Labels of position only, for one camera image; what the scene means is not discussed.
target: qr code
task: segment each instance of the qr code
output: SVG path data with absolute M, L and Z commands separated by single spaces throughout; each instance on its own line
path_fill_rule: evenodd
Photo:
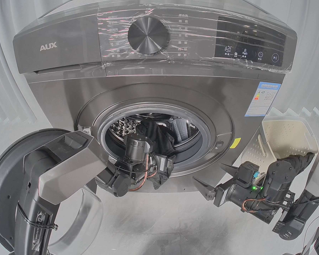
M 264 101 L 272 101 L 272 100 L 274 99 L 275 95 L 276 95 L 276 92 L 275 92 L 275 91 L 268 91 L 268 92 L 266 93 L 266 96 L 265 96 L 265 98 L 264 98 Z

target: white laundry basket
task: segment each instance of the white laundry basket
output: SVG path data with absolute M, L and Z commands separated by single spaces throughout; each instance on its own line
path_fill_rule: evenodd
M 318 145 L 305 119 L 299 117 L 268 117 L 262 122 L 241 156 L 241 163 L 250 161 L 266 172 L 277 158 L 318 152 Z

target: start/pause button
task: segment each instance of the start/pause button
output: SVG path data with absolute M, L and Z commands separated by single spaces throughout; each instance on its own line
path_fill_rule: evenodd
M 279 55 L 277 53 L 274 53 L 272 55 L 272 62 L 277 62 L 279 60 Z

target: silver knob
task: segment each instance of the silver knob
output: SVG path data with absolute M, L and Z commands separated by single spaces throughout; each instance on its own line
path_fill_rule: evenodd
M 166 46 L 168 31 L 153 17 L 142 17 L 133 22 L 128 31 L 131 47 L 142 54 L 153 54 Z

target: energy label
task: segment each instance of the energy label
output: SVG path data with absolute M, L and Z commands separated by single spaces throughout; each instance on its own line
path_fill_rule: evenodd
M 245 116 L 265 116 L 281 84 L 260 82 Z

